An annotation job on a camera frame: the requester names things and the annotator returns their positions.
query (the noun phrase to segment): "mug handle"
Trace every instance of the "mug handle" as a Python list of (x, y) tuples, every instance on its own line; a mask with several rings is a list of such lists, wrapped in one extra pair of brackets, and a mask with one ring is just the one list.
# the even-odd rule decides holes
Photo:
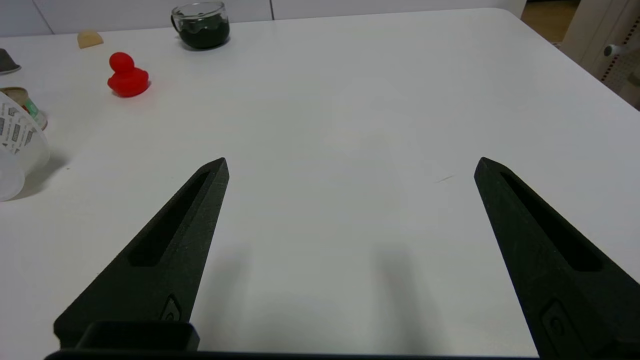
[(175, 21), (173, 20), (173, 15), (171, 15), (171, 25), (173, 25), (173, 28), (176, 30), (176, 32), (180, 33), (180, 31), (178, 31), (178, 28), (175, 27)]

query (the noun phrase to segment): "tin can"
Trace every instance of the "tin can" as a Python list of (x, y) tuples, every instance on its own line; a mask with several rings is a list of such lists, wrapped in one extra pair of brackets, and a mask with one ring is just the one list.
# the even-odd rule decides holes
[(0, 92), (5, 93), (13, 101), (17, 102), (18, 105), (22, 106), (22, 108), (25, 109), (31, 117), (33, 117), (33, 120), (35, 120), (36, 124), (40, 126), (40, 129), (44, 130), (44, 128), (47, 127), (47, 118), (38, 109), (36, 104), (31, 101), (29, 93), (25, 88), (0, 88)]

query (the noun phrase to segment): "dark liquid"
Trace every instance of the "dark liquid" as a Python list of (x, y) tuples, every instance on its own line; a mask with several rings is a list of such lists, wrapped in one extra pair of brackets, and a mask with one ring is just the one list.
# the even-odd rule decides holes
[(210, 49), (212, 47), (224, 44), (229, 37), (229, 23), (221, 22), (214, 29), (200, 29), (196, 33), (190, 33), (186, 30), (179, 32), (180, 38), (188, 46), (195, 49)]

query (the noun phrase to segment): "beige sponge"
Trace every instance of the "beige sponge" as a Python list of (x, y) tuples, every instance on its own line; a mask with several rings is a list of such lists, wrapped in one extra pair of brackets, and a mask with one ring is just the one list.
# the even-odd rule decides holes
[(100, 45), (102, 43), (104, 43), (104, 41), (102, 41), (102, 36), (95, 31), (85, 30), (78, 33), (78, 46), (80, 49)]

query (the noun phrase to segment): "cabinet door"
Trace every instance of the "cabinet door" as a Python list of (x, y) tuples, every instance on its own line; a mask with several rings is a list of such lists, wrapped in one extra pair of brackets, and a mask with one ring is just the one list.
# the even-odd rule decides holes
[(278, 20), (467, 8), (502, 8), (520, 17), (526, 0), (272, 0), (272, 2), (273, 15)]
[(51, 34), (47, 23), (31, 0), (0, 2), (0, 37)]
[[(196, 0), (35, 0), (55, 34), (167, 28), (171, 10)], [(271, 20), (269, 0), (225, 1), (232, 22)]]

